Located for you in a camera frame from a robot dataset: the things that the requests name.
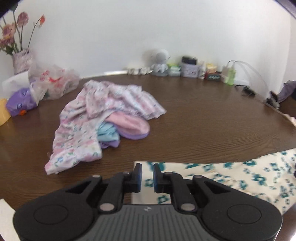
white paper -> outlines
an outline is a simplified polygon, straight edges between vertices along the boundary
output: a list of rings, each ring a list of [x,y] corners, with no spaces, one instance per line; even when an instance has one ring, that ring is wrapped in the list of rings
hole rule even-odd
[[[2,82],[3,93],[6,99],[9,99],[14,92],[21,88],[29,88],[29,72],[23,72],[10,77]]]
[[[0,199],[0,235],[4,241],[20,241],[12,224],[14,213],[15,211],[7,202],[4,199]]]

purple toy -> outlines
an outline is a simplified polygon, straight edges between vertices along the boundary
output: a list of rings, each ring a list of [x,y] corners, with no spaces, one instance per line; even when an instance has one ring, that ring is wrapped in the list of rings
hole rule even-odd
[[[37,104],[31,97],[29,88],[22,88],[18,90],[6,103],[6,108],[11,116],[23,115],[27,110],[31,110],[36,107]]]

wooden table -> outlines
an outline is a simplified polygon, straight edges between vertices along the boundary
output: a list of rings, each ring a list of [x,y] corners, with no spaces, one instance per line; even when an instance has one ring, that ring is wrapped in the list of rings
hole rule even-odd
[[[111,177],[131,170],[136,160],[166,162],[236,162],[296,147],[296,129],[280,114],[222,82],[189,78],[117,75],[96,78],[137,84],[167,110],[149,121],[150,135],[123,139],[119,148],[103,151],[101,160],[47,176],[59,114],[82,89],[54,101],[42,101],[25,116],[0,127],[0,197],[12,208],[75,183],[92,174]],[[296,230],[296,208],[284,215],[277,238],[290,241]]]

gray ribbed plate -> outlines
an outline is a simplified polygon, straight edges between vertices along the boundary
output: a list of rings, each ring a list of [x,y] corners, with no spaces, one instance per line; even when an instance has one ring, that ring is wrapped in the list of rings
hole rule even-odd
[[[193,215],[178,213],[171,204],[123,205],[101,215],[77,241],[218,241]]]

white figurine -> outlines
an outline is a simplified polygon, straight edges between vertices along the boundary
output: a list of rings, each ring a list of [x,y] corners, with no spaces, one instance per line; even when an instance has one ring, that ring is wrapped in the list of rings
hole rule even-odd
[[[151,59],[156,62],[151,66],[152,74],[157,76],[167,76],[168,75],[168,66],[166,62],[169,60],[170,55],[165,49],[154,50]]]

